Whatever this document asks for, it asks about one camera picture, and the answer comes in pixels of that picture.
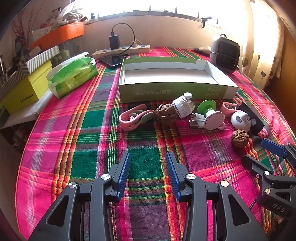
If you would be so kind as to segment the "white knob round gadget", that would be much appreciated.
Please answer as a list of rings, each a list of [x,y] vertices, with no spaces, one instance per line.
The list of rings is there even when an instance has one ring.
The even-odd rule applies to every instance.
[[[192,94],[191,94],[190,92],[185,92],[185,93],[183,94],[183,96],[185,97],[185,99],[186,99],[186,101],[187,101],[187,103],[188,103],[188,105],[189,105],[191,111],[194,111],[194,109],[195,109],[195,104],[191,101],[191,98],[193,97]]]

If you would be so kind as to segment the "white paper under boxes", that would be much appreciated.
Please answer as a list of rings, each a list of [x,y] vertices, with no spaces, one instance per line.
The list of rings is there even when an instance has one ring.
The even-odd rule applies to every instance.
[[[48,89],[40,100],[38,100],[35,103],[29,104],[20,111],[10,115],[10,117],[8,118],[4,126],[1,127],[1,129],[36,120],[39,114],[47,105],[47,103],[50,101],[52,96],[52,92]]]

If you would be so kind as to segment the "white power strip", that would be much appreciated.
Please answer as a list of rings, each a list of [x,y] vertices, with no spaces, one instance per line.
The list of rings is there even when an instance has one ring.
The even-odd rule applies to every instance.
[[[110,55],[122,55],[122,54],[138,54],[138,53],[149,53],[151,51],[150,45],[137,45],[137,46],[123,46],[118,49],[103,49],[97,50],[92,54],[92,57],[97,60],[101,57],[110,56]]]

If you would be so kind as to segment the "large brown walnut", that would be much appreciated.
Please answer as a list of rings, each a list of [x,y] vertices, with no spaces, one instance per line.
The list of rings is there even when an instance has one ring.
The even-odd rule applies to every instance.
[[[171,103],[161,104],[156,109],[157,121],[163,126],[172,125],[176,121],[177,117],[177,112]]]

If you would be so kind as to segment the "white bottle cap jar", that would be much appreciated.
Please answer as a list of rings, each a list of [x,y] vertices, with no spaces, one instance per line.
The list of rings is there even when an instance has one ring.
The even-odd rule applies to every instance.
[[[175,108],[179,118],[185,118],[186,116],[189,116],[193,113],[183,95],[173,100],[172,105]]]

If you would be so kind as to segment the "plaid pink green tablecloth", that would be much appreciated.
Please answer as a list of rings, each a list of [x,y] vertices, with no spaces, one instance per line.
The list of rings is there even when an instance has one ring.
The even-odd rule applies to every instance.
[[[264,124],[240,149],[231,144],[229,120],[222,131],[190,128],[183,119],[169,127],[149,121],[124,132],[118,117],[130,105],[120,100],[120,71],[101,64],[97,68],[95,78],[69,95],[51,98],[27,141],[16,182],[16,219],[25,238],[69,182],[93,181],[124,151],[130,152],[131,167],[124,197],[110,207],[115,240],[182,238],[187,205],[173,197],[165,165],[168,151],[203,180],[228,181],[263,230],[271,231],[274,215],[255,203],[258,181],[243,168],[241,158],[250,155],[274,174],[291,175],[285,161],[266,152],[260,143],[263,138],[293,143],[295,136],[273,101],[252,80],[240,72],[230,75],[238,85],[234,102],[245,103]]]

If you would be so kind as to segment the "orange box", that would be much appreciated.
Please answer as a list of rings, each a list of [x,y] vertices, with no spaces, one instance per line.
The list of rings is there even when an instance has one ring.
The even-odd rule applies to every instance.
[[[39,47],[42,51],[46,51],[63,42],[82,35],[84,35],[84,24],[82,22],[63,25],[33,42],[29,46],[29,49],[33,50],[34,48]]]

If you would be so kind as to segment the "small brown walnut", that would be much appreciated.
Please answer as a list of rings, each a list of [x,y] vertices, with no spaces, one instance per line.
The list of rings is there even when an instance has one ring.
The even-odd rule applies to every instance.
[[[249,135],[245,130],[235,130],[231,134],[231,143],[235,147],[244,148],[249,142]]]

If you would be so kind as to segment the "black smartphone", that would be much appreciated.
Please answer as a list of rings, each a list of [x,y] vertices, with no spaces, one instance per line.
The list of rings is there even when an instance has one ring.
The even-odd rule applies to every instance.
[[[99,62],[106,65],[109,69],[121,68],[126,56],[110,55],[99,58]]]

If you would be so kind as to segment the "pink clip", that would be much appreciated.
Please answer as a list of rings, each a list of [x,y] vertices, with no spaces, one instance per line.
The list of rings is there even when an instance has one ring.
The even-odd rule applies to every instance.
[[[147,109],[145,104],[140,104],[121,113],[118,120],[123,131],[131,132],[140,125],[152,120],[155,116],[155,110]]]
[[[223,102],[220,108],[220,112],[224,113],[225,117],[231,117],[237,111],[239,109],[236,103]]]

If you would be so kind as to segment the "panda white round gadget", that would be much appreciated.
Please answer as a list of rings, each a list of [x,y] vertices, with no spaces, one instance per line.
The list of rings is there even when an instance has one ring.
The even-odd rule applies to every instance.
[[[246,112],[236,111],[231,116],[231,123],[236,130],[249,132],[251,128],[251,118]]]

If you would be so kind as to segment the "green white spool gadget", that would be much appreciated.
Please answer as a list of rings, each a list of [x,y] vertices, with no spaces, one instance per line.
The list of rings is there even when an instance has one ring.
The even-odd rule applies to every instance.
[[[216,111],[216,108],[216,102],[211,99],[204,100],[197,107],[197,113],[205,117],[203,127],[207,130],[223,130],[225,128],[225,114]]]

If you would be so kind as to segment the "grey cone tool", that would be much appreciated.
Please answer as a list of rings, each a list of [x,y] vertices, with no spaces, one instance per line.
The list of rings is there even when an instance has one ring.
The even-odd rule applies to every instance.
[[[210,46],[197,47],[197,48],[194,48],[193,51],[195,53],[201,53],[201,54],[204,54],[204,55],[210,55],[210,53],[211,53],[211,47]]]

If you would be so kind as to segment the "black rectangular device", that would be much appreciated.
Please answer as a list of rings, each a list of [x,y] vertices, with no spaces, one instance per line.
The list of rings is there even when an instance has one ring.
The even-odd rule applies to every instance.
[[[249,117],[251,119],[251,128],[250,128],[250,131],[254,135],[258,135],[259,132],[264,128],[264,124],[261,121],[261,119],[259,118],[259,116],[256,114],[255,111],[253,111],[253,109],[251,109],[250,107],[248,107],[244,102],[242,102],[240,104],[239,109],[249,115]]]

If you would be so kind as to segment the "grey black mini heater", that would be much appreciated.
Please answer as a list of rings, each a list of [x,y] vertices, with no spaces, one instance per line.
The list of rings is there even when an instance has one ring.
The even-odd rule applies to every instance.
[[[240,57],[238,43],[220,34],[213,39],[210,50],[210,62],[222,71],[236,71]]]

